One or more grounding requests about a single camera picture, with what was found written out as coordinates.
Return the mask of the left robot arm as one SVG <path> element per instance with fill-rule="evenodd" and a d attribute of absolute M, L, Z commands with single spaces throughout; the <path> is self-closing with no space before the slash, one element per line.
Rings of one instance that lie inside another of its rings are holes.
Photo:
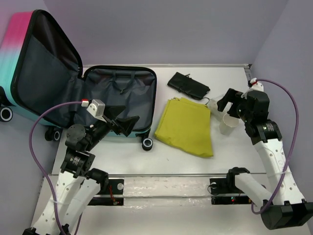
<path fill-rule="evenodd" d="M 118 118 L 125 106 L 106 106 L 101 100 L 79 104 L 97 121 L 90 127 L 74 124 L 67 130 L 66 155 L 54 185 L 40 165 L 52 196 L 44 211 L 25 235 L 68 235 L 77 233 L 83 211 L 93 197 L 109 184 L 108 173 L 92 168 L 95 155 L 90 151 L 111 131 L 128 136 L 139 116 Z"/>

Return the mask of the pink and teal suitcase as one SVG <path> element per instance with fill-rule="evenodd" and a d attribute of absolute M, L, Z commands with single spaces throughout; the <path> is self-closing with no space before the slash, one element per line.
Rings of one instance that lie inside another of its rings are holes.
<path fill-rule="evenodd" d="M 73 124 L 90 126 L 95 118 L 75 104 L 99 99 L 106 106 L 124 106 L 119 118 L 137 116 L 130 136 L 153 147 L 149 132 L 157 91 L 156 73 L 145 67 L 97 65 L 83 69 L 78 51 L 53 16 L 45 10 L 17 12 L 9 20 L 0 46 L 0 119 L 19 114 L 35 120 L 46 115 L 47 141 Z"/>

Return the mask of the yellow cloth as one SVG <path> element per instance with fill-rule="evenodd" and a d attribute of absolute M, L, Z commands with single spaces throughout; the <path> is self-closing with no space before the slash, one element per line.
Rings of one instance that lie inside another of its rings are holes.
<path fill-rule="evenodd" d="M 187 98 L 167 100 L 154 133 L 157 140 L 191 155 L 214 155 L 210 135 L 211 112 L 207 105 Z"/>

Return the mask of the white paper cup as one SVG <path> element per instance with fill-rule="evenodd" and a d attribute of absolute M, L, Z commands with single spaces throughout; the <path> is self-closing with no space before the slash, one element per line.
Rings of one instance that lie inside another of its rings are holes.
<path fill-rule="evenodd" d="M 221 119 L 219 131 L 221 134 L 229 136 L 238 125 L 239 119 L 231 117 L 228 113 L 226 113 Z"/>

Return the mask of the black pouch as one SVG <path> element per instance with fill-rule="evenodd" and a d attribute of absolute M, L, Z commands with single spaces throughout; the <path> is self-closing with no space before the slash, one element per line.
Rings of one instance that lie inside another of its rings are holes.
<path fill-rule="evenodd" d="M 210 92 L 208 86 L 179 72 L 168 81 L 167 86 L 195 100 L 202 100 Z"/>

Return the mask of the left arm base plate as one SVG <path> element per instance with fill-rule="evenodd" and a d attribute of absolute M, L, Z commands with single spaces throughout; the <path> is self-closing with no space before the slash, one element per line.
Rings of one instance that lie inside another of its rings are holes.
<path fill-rule="evenodd" d="M 89 206 L 123 206 L 124 205 L 124 179 L 109 179 L 106 187 L 101 187 L 100 191 L 91 199 Z"/>

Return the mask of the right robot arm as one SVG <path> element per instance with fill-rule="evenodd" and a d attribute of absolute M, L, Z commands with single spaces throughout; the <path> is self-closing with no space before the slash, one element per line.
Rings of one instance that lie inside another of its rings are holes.
<path fill-rule="evenodd" d="M 313 204 L 306 201 L 287 166 L 279 127 L 268 118 L 268 95 L 258 90 L 242 93 L 230 88 L 217 102 L 218 111 L 223 111 L 228 103 L 231 107 L 227 113 L 245 125 L 265 168 L 270 189 L 258 183 L 244 167 L 228 171 L 226 188 L 246 194 L 260 208 L 261 219 L 269 230 L 304 225 L 313 216 Z"/>

